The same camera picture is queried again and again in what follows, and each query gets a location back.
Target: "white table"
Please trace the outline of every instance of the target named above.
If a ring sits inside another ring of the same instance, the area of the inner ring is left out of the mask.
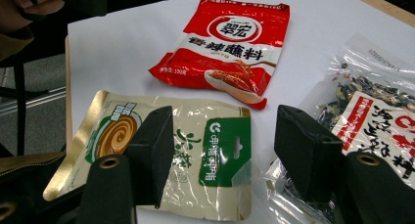
[[[200,98],[237,106],[226,93],[168,86],[148,69],[173,45],[200,0],[171,0],[69,25],[72,133],[99,90],[123,95]],[[253,157],[261,171],[274,159],[277,107],[298,107],[322,80],[330,61],[356,32],[415,64],[415,28],[359,0],[238,0],[285,3],[291,19],[278,67],[264,93],[265,110],[252,110]],[[170,213],[139,210],[139,223],[207,223]],[[246,223],[266,223],[253,207]]]

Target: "plastic bag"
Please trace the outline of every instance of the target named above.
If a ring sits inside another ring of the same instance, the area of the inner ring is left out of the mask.
[[[415,186],[415,68],[354,35],[301,108],[344,140],[343,153],[385,159]]]
[[[306,203],[277,157],[263,176],[269,208],[278,223],[334,223],[334,203]]]
[[[150,73],[173,86],[221,90],[262,110],[289,18],[284,4],[201,0],[177,44]]]

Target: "person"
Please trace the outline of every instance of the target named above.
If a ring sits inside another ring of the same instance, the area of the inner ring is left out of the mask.
[[[61,10],[63,0],[0,0],[0,62],[17,54],[34,38],[27,27],[32,21],[22,17],[18,7],[27,14],[50,15]]]
[[[159,1],[162,0],[108,0],[108,13]],[[1,4],[2,0],[0,0],[0,22],[3,21],[1,14],[4,14],[2,12],[3,9]],[[24,61],[31,62],[63,54],[66,51],[66,38],[69,34],[68,25],[72,22],[90,18],[90,15],[77,9],[76,6],[71,3],[66,3],[64,8],[56,13],[49,14],[46,19],[32,22],[28,27],[35,39],[25,46],[23,55]]]

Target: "black chair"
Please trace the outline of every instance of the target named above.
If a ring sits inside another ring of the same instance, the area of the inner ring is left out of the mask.
[[[39,96],[48,94],[48,90],[43,91],[26,91],[24,86],[24,61],[23,52],[21,50],[16,55],[9,57],[0,63],[0,68],[12,67],[15,74],[15,89],[8,87],[0,87],[0,97],[13,99],[17,101],[18,107],[18,134],[17,134],[17,156],[24,155],[24,133],[25,133],[25,114],[26,102]],[[12,154],[0,144],[0,157],[10,157]]]

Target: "green label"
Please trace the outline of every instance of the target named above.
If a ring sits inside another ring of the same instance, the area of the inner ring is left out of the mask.
[[[91,137],[89,137],[88,144],[86,145],[86,155],[85,159],[86,161],[93,163],[97,157],[96,157],[96,151],[97,151],[97,144],[99,140],[99,136],[101,135],[102,131],[106,128],[106,126],[111,122],[111,117],[107,116],[101,120],[100,125],[98,126],[97,130],[94,130],[91,134]]]
[[[232,177],[251,158],[251,119],[213,118],[207,121],[199,183],[232,187]]]

